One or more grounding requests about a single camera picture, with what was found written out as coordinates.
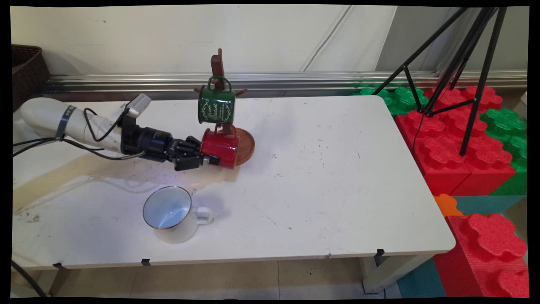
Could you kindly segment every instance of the black cable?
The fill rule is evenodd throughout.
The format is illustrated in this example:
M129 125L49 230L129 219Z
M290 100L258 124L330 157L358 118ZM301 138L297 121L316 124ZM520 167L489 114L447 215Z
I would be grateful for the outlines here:
M95 152L94 150L92 149L89 149L88 147L85 147L83 146L82 144L78 143L78 142L75 142L75 141L72 141L72 140L66 140L64 139L63 141L65 141L66 143L72 145L72 146L75 146L77 148L81 148L81 149L84 149L84 150L87 150L91 153L94 153L96 154L97 156L99 157L103 157L103 158L106 158L108 160L111 160L111 161L123 161L123 160L128 160L130 158L135 158L135 157L139 157L139 156L142 156L144 155L144 152L141 152L141 153L137 153L137 154L132 154L132 155L127 155L127 156L122 156L122 157L111 157L111 156L107 156L107 155L103 155L101 153L97 153Z
M418 126L418 131L416 131L416 135L414 136L413 140L413 156L414 156L414 148L416 146L416 137L418 136L418 133L420 133L420 128L422 127L422 121L424 120L424 116L426 115L427 111L424 110L424 114L422 114L422 118L420 119L420 125Z
M26 150L28 149L31 149L33 147L37 147L39 146L40 144L42 143L45 143L45 142L50 142L50 141L54 141L55 138L54 137L46 137L46 138L40 138L40 140L32 140L30 142L36 142L34 144L31 144L29 145L28 147L24 147L23 149L13 153L13 157L21 154L22 152L25 152ZM136 158L136 157L140 157L140 156L143 156L145 154L145 152L141 152L141 153L137 153L137 154L131 154L131 155L127 155L127 156L122 156L122 157L111 157L111 156L107 156L107 155L103 155L101 153L97 153L96 151L97 150L104 150L104 149L94 149L94 148L89 148L89 147L85 147L83 146L82 144L78 143L78 142L75 142L75 141L72 141L72 140L67 140L67 139L63 139L62 141L64 142L67 142L68 144L72 145L72 146L75 146L77 148L80 148L80 149L83 149L83 150L86 150L88 152L91 152L93 154L96 154L97 156L99 157L103 157L105 159L108 159L108 160L111 160L111 161L123 161L123 160L129 160L131 158ZM23 143L16 143L14 144L13 146L18 146L20 144L23 144Z
M46 298L47 295L43 292L43 289L41 289L41 287L34 281L34 279L32 279L32 277L26 272L24 271L23 268L21 268L14 260L11 260L11 266L21 275L23 276L23 278L26 279L26 281L28 282L28 284L30 284L32 286L32 288L37 292L37 294L42 297L42 298Z
M24 147L24 148L22 148L21 150L19 150L19 151L13 153L13 157L15 157L15 156L21 154L22 152L25 152L25 151L28 150L28 149L31 149L31 148L33 148L33 147L37 147L37 146L39 146L39 145L42 144L42 143L50 142L50 141L53 141L53 140L55 140L53 137L43 138L42 140L40 140L40 141L38 141L38 142L36 142L36 143L34 143L34 144L31 144L31 145L29 145L28 147Z
M53 137L45 137L45 138L38 138L36 140L29 140L29 141L23 141L23 142L18 142L18 143L14 143L13 146L16 147L16 146L20 146L22 144L27 144L27 143L31 143L31 142L37 142L37 141L42 141L44 139L49 139L49 138L52 138L52 139L55 139ZM105 150L103 148L89 148L90 150L93 150L93 151L101 151L101 150Z
M126 110L125 110L122 114L120 114L120 115L118 116L118 118L116 119L116 121L112 124L111 128L110 128L107 132L105 132L105 134L104 134L102 137L100 137L99 139L96 138L96 135L94 134L94 130L92 130L92 126L90 125L90 120L88 119L88 114L86 113L86 111L90 111L90 112L92 112L92 114L94 114L94 115L96 115L96 116L97 116L98 114L97 114L96 112L94 112L94 111L93 111L92 109L90 109L90 108L84 108L84 110L83 110L84 119L86 120L86 124L88 125L88 130L90 130L90 134L92 134L92 138L94 139L94 141L100 142L100 141L102 141L103 139L105 139L105 138L107 137L107 135L108 135L110 132L113 131L113 129L114 129L114 128L116 127L116 125L120 122L120 120L122 119L122 117L124 117L124 115L125 115L125 113L126 113L126 111L127 111L127 108L126 108Z

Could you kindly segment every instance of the mug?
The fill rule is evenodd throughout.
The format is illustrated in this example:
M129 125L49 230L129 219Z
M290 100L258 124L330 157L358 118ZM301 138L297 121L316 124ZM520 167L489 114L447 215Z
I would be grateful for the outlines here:
M212 79L221 79L227 82L229 91L211 88ZM221 76L212 76L208 79L208 86L202 86L199 92L198 116L199 123L225 123L231 124L234 120L234 101L236 95L232 91L229 80Z
M240 137L232 124L227 125L227 127L230 128L232 134L218 133L217 124L214 132L206 129L202 136L200 151L203 154L219 157L218 166L234 169Z
M143 218L167 243L185 242L195 234L198 225L214 220L212 210L193 207L187 190L176 186L163 187L152 193L144 203Z

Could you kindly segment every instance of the metal clamp band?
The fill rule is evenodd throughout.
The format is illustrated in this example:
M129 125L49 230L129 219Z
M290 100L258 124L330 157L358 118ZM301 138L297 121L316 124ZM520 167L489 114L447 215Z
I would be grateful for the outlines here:
M66 126L68 125L68 120L71 116L71 113L73 113L73 110L75 110L76 107L69 105L64 112L64 115L62 115L62 118L60 119L60 123L58 123L58 129L56 129L56 141L62 141L64 139L64 132L66 131Z

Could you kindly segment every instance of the red foam block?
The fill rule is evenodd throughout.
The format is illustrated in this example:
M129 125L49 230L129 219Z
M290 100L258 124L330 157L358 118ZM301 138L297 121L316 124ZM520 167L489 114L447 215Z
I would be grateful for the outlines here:
M447 216L456 246L433 257L447 296L529 297L525 242L499 214Z
M476 87L467 87L465 90L461 91L461 95L465 97L466 100L473 99L475 94ZM482 98L480 99L480 106L478 107L478 112L485 113L488 109L500 110L502 102L503 98L495 95L495 90L493 88L484 87L484 92L482 92Z
M424 96L427 98L431 98L433 96L433 93L435 92L435 89L436 87L433 87L431 90L425 91ZM442 92L439 94L439 99L441 97L448 97L448 96L461 96L461 92L458 89L449 90L448 87L445 87L444 89L442 89Z
M489 136L471 137L465 164L471 174L451 192L451 196L489 195L511 178L516 171L512 155L503 143Z
M397 128L401 132L401 135L403 136L405 143L409 147L409 150L412 150L413 148L414 136L418 131L421 119L422 113L419 113L416 110L412 110L409 112L409 114L406 115L396 116L395 122ZM422 144L424 139L428 137L438 138L441 136L445 136L444 123L442 123L437 116L428 117L427 115L424 115L424 119L422 121L422 128L420 129L420 131L418 132L418 136L416 137L416 148L418 148Z
M470 109L467 110L462 107L444 113L447 113L446 116L440 117L440 120L446 126L444 132L448 138L461 143L465 136L467 124L469 123ZM487 134L485 133L487 127L488 124L481 121L480 115L476 114L475 122L472 125L471 137L487 137Z
M447 137L426 138L414 159L433 195L452 193L470 175L459 145Z

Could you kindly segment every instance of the white wall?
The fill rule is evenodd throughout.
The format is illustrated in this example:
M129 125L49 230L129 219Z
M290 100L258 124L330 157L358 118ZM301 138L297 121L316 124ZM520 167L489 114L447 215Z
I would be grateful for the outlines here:
M301 71L347 5L11 6L11 43L52 74ZM355 5L308 71L372 71L395 6Z

